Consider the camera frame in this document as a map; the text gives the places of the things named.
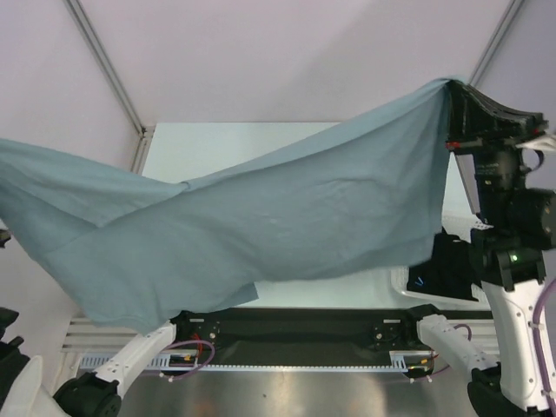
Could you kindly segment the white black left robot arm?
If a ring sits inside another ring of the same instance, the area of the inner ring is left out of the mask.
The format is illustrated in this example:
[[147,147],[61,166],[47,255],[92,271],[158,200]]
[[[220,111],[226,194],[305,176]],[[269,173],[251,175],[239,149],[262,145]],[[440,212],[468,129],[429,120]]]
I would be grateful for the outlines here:
[[54,394],[43,385],[43,358],[28,356],[24,338],[1,340],[2,416],[117,416],[122,399],[148,364],[169,345],[179,348],[192,327],[172,317],[157,330],[137,335],[100,367],[64,382]]

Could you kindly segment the light blue t shirt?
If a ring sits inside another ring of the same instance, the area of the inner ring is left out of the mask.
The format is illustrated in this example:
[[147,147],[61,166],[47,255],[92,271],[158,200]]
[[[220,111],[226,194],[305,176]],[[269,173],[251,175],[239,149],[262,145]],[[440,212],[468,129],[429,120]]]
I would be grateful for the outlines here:
[[94,323],[143,334],[259,281],[413,266],[441,228],[448,84],[178,183],[5,139],[1,218]]

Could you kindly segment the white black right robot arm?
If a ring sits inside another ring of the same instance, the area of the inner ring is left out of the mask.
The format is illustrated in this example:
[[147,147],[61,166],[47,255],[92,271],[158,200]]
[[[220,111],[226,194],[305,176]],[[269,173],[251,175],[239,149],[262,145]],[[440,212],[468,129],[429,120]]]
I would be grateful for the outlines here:
[[538,112],[511,109],[459,81],[447,85],[446,146],[473,158],[484,229],[472,230],[470,260],[487,297],[500,351],[482,353],[439,311],[421,306],[400,327],[410,348],[429,346],[467,381],[479,416],[552,416],[555,365],[545,305],[555,289],[543,254],[555,246],[555,194],[530,189],[522,150],[546,137]]

